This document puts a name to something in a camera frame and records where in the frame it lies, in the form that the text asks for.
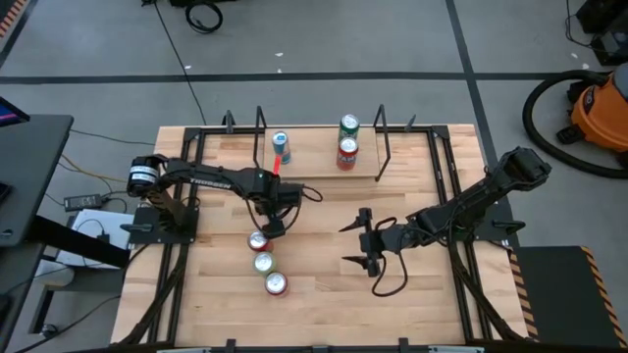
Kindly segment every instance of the stacked cans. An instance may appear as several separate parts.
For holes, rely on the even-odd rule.
[[[358,151],[357,132],[359,130],[360,121],[355,116],[347,114],[340,119],[336,165],[343,171],[350,171],[355,167]]]

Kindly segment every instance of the red marker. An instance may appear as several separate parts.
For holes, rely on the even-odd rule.
[[[275,167],[273,168],[273,173],[278,176],[279,175],[279,166],[282,164],[282,156],[275,155]]]

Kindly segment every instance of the gray floor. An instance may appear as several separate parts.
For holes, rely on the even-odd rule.
[[[582,1],[571,1],[572,11]],[[445,0],[238,0],[221,4],[225,24],[214,35],[189,29],[183,10],[160,2],[164,20],[193,75],[413,72],[463,73]],[[602,69],[586,48],[564,37],[563,0],[455,0],[476,73],[554,73]],[[574,23],[574,35],[586,40]],[[139,0],[39,0],[2,76],[171,76],[180,75],[170,43],[155,11]],[[392,122],[413,114],[417,123],[477,124],[464,76],[457,79],[329,79],[205,81],[193,87],[209,124],[231,109],[239,124],[251,123],[261,105],[269,123],[334,123],[347,112],[372,117],[380,103]],[[521,125],[523,102],[533,80],[478,81],[497,153],[529,146]],[[537,121],[550,136],[567,108],[563,88],[540,102]],[[29,113],[71,114],[75,128],[122,139],[153,141],[158,126],[198,125],[198,109],[184,82],[0,84],[0,95]],[[123,145],[72,134],[65,153],[83,168],[125,178],[132,157],[148,146]],[[598,163],[609,156],[590,146],[574,153]],[[586,245],[593,249],[615,310],[628,328],[628,219],[626,181],[587,176],[545,156],[554,169],[536,192],[513,194],[514,217],[528,226],[523,245]],[[117,189],[123,184],[115,185]],[[106,192],[97,179],[58,170],[48,192],[55,198]],[[115,204],[112,209],[119,210]],[[39,213],[58,222],[67,214],[44,200]],[[9,352],[36,339],[25,334],[34,286]],[[48,322],[63,326],[106,294],[63,294]],[[115,303],[88,321],[38,348],[57,352],[106,344]]]

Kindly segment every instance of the wooden table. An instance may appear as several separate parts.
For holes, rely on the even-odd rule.
[[[182,126],[161,127],[155,152],[179,157],[183,130]],[[482,153],[473,126],[452,125],[449,131],[464,189],[484,177]],[[384,138],[377,138],[383,162]],[[439,201],[427,138],[396,133],[391,134],[390,143],[392,159],[379,182],[370,177],[304,181],[320,190],[325,201],[305,200],[289,234],[275,241],[280,271],[290,281],[290,293],[284,298],[266,294],[263,278],[251,268],[253,254],[246,238],[254,225],[243,201],[229,192],[199,189],[201,219],[187,260],[177,346],[224,346],[228,338],[235,338],[238,346],[397,345],[400,337],[408,337],[410,344],[463,343],[450,262],[443,247],[406,250],[408,285],[389,298],[373,296],[374,279],[358,265],[340,259],[361,254],[358,230],[338,233],[354,220],[358,208],[371,207],[374,221],[390,216],[402,220]],[[230,169],[250,167],[252,148],[250,135],[210,136],[203,163]],[[440,144],[439,148],[445,166]],[[446,173],[445,184],[451,197]],[[526,335],[506,252],[482,242],[475,248],[487,297],[514,330]],[[132,263],[112,341],[130,332],[153,299],[162,249],[162,245],[151,245]],[[401,280],[399,262],[390,256],[378,289],[391,290]],[[474,332],[480,336],[475,302],[467,297]],[[165,337],[169,303],[165,308],[160,338]]]

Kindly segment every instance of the shop vacuum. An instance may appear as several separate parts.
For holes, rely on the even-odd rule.
[[[556,133],[558,141],[571,144],[586,140],[610,149],[617,153],[617,161],[624,169],[585,162],[549,143],[537,131],[532,120],[537,100],[548,88],[566,80],[577,80],[567,91],[574,106],[571,125]],[[523,126],[539,148],[575,169],[600,177],[628,178],[628,63],[608,75],[574,70],[543,81],[526,100]]]

